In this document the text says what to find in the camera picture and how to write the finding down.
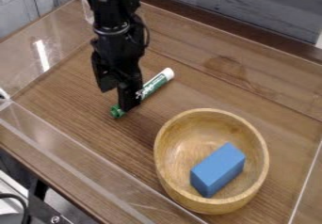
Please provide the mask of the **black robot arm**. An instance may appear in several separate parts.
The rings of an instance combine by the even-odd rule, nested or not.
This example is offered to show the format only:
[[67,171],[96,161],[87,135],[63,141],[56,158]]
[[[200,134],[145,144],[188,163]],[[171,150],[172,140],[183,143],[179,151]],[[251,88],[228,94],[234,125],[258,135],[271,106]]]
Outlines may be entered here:
[[143,87],[139,60],[149,44],[149,31],[137,15],[140,0],[87,0],[93,12],[91,56],[101,92],[117,90],[117,106],[127,112],[140,104]]

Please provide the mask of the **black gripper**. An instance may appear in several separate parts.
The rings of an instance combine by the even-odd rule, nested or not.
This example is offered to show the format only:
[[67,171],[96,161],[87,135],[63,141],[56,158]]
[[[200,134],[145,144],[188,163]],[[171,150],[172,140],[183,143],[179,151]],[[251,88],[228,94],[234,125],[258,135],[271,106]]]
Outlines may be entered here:
[[143,87],[139,59],[149,43],[144,24],[131,24],[116,32],[95,29],[92,68],[101,92],[117,88],[119,108],[128,112],[140,104]]

